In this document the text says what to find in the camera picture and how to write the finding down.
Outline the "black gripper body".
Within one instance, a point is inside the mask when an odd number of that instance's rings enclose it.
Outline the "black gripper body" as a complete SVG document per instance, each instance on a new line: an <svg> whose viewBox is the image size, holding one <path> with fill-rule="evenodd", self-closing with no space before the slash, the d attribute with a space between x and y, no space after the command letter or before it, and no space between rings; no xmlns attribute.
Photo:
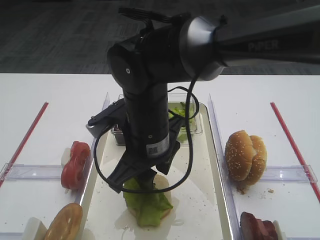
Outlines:
<svg viewBox="0 0 320 240"><path fill-rule="evenodd" d="M155 143L147 144L143 139L133 135L135 129L126 120L122 126L126 149L113 172L107 177L106 183L115 192L120 193L164 193L178 187L184 180L166 187L156 189L154 192L138 192L124 187L125 182L130 179L136 179L137 171L142 169L156 167L158 171L167 175L169 173L172 161L177 151L180 149L180 143L177 141L180 128L184 126L182 117L172 117L166 121L167 127L163 129L164 135L161 140Z"/></svg>

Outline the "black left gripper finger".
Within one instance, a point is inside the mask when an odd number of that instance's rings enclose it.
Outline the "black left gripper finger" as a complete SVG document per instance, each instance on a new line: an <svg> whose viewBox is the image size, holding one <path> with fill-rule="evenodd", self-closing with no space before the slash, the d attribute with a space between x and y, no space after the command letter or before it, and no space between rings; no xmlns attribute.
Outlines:
<svg viewBox="0 0 320 240"><path fill-rule="evenodd" d="M137 170L136 181L139 185L138 193L153 193L155 191L154 178L157 172L151 168Z"/></svg>

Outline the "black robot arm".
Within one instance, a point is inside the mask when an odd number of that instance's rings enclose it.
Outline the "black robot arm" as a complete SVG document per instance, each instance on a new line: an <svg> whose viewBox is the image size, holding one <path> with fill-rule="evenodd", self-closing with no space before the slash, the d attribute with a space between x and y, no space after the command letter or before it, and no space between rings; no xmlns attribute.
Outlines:
<svg viewBox="0 0 320 240"><path fill-rule="evenodd" d="M118 193L134 177L144 181L143 193L152 193L153 167L169 172L180 147L178 133L188 126L190 115L169 117L169 83L210 81L235 66L320 62L318 5L232 24L134 8L120 8L119 13L144 21L146 27L107 53L125 104L125 113L115 123L122 130L126 150L105 178Z"/></svg>

